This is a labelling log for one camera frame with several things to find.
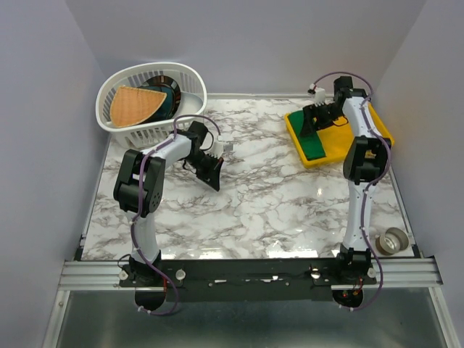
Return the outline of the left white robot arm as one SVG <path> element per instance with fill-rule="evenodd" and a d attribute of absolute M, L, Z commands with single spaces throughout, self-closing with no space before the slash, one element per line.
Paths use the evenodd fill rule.
<path fill-rule="evenodd" d="M 220 190 L 224 143 L 213 136 L 210 146 L 202 145 L 210 131 L 193 121 L 187 130 L 175 129 L 158 145 L 143 151 L 124 153 L 113 197 L 126 214 L 130 226 L 132 252 L 124 268 L 128 280 L 155 285 L 166 276 L 161 271 L 161 251 L 157 244 L 154 213 L 159 207 L 166 169 L 176 162 L 193 167 L 194 174 L 215 191 Z"/>

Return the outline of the yellow plastic tray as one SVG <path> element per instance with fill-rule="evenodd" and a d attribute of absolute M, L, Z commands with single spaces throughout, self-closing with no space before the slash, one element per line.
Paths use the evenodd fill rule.
<path fill-rule="evenodd" d="M 393 146 L 395 142 L 393 136 L 390 134 L 388 128 L 383 124 L 381 118 L 377 115 L 376 111 L 374 110 L 374 108 L 372 108 L 371 104 L 366 103 L 364 104 L 363 108 L 365 110 L 365 113 L 368 117 L 368 122 L 370 126 L 372 127 L 372 129 L 378 135 L 382 135 L 386 140 L 390 141 L 391 146 Z M 354 118 L 354 120 L 357 121 L 357 123 L 360 123 L 361 127 L 364 127 L 364 130 L 367 130 L 367 128 L 365 127 L 365 121 L 361 113 L 360 107 L 359 106 L 351 107 L 351 109 L 353 109 L 353 111 L 347 110 L 350 113 L 350 115 L 354 113 L 356 113 L 357 115 L 357 117 L 351 117 L 351 118 L 352 119 Z M 318 130 L 316 132 L 319 139 L 322 142 L 326 156 L 322 159 L 312 160 L 309 162 L 300 159 L 305 168 L 317 167 L 321 165 L 329 165 L 332 163 L 344 161 L 346 155 L 348 154 L 349 148 L 352 145 L 354 137 L 355 137 L 353 135 L 351 126 L 348 123 L 348 120 L 345 120 L 344 122 L 336 121 L 335 125 L 329 128 L 323 129 L 323 130 Z"/>

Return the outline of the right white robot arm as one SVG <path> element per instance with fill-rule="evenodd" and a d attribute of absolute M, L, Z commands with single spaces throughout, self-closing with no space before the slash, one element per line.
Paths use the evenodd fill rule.
<path fill-rule="evenodd" d="M 353 85 L 353 74 L 340 72 L 333 82 L 333 101 L 326 102 L 326 92 L 314 82 L 308 94 L 314 102 L 303 108 L 301 137 L 335 125 L 345 117 L 354 136 L 344 158 L 343 175 L 348 181 L 349 210 L 347 228 L 333 267 L 335 279 L 343 284 L 364 278 L 372 268 L 375 254 L 368 238 L 370 212 L 377 183 L 387 174 L 391 162 L 389 139 L 377 129 L 369 110 L 373 89 Z"/>

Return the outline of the green t shirt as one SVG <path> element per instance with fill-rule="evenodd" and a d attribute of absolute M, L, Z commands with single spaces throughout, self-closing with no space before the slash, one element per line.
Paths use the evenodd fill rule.
<path fill-rule="evenodd" d="M 321 140 L 316 133 L 310 136 L 300 136 L 304 120 L 302 110 L 292 112 L 286 116 L 286 125 L 292 141 L 297 148 L 300 159 L 307 162 L 319 160 L 326 156 Z"/>

